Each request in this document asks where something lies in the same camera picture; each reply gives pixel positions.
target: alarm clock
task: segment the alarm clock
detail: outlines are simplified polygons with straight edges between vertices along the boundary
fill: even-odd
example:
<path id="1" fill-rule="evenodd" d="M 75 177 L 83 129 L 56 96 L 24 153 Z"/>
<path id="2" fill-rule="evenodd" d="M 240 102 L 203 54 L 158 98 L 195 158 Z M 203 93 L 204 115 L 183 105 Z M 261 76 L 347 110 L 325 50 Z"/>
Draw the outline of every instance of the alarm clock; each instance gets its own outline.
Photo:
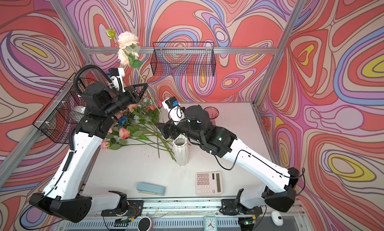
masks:
<path id="1" fill-rule="evenodd" d="M 204 231 L 217 231 L 216 217 L 204 217 Z"/>

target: blue flower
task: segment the blue flower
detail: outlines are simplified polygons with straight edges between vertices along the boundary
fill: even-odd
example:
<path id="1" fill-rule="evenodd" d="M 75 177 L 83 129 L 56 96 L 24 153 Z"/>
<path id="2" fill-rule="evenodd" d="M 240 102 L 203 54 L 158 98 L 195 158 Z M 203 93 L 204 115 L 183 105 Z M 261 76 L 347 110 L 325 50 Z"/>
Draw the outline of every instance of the blue flower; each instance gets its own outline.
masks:
<path id="1" fill-rule="evenodd" d="M 121 118 L 119 118 L 118 123 L 119 123 L 119 124 L 123 124 L 123 123 L 125 123 L 125 121 L 127 121 L 127 120 L 128 120 L 127 115 L 124 115 L 124 116 L 122 116 Z"/>

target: psychedelic wallpaper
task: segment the psychedelic wallpaper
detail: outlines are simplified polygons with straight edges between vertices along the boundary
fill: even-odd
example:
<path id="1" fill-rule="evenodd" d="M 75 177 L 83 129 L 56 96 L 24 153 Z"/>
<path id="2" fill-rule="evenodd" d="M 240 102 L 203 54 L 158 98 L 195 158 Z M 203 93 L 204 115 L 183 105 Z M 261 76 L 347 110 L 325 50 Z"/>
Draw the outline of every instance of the psychedelic wallpaper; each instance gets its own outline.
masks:
<path id="1" fill-rule="evenodd" d="M 48 0 L 0 0 L 0 13 L 1 165 L 84 61 Z M 0 189 L 0 230 L 22 230 L 18 215 L 56 172 L 66 146 L 45 136 L 35 143 Z M 51 221 L 37 209 L 23 217 L 27 227 Z"/>
<path id="2" fill-rule="evenodd" d="M 87 46 L 114 46 L 106 29 L 130 31 L 140 46 L 156 41 L 213 41 L 218 47 L 276 47 L 296 0 L 62 0 Z M 95 54 L 104 69 L 117 55 Z M 216 55 L 214 77 L 153 77 L 151 55 L 141 55 L 140 72 L 156 99 L 252 101 L 271 59 L 265 54 Z M 139 78 L 126 70 L 126 84 Z"/>
<path id="3" fill-rule="evenodd" d="M 384 230 L 383 23 L 384 0 L 309 0 L 257 103 L 317 231 Z"/>

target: wire mesh basket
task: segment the wire mesh basket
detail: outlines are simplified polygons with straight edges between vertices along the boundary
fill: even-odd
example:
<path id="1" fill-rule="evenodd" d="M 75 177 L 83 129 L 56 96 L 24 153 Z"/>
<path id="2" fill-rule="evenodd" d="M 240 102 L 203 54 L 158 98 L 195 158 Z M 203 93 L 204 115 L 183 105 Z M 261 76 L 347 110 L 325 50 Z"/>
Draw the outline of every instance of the wire mesh basket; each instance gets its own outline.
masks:
<path id="1" fill-rule="evenodd" d="M 85 87 L 96 82 L 92 78 L 80 78 L 79 88 L 83 92 Z M 72 86 L 67 94 L 59 102 L 53 112 L 41 123 L 34 121 L 33 125 L 41 130 L 55 143 L 69 143 L 71 129 L 76 127 L 83 114 L 73 110 L 76 106 L 87 106 L 86 102 L 77 96 Z"/>
<path id="2" fill-rule="evenodd" d="M 151 68 L 154 76 L 214 76 L 214 43 L 154 42 Z"/>

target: pink calculator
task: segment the pink calculator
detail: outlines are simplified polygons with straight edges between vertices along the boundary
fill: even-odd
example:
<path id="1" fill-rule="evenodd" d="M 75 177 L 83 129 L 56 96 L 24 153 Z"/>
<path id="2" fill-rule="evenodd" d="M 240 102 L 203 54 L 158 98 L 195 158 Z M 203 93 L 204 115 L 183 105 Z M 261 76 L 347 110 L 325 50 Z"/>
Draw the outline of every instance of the pink calculator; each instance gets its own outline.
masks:
<path id="1" fill-rule="evenodd" d="M 196 174 L 196 194 L 204 196 L 223 194 L 221 172 L 198 172 Z"/>

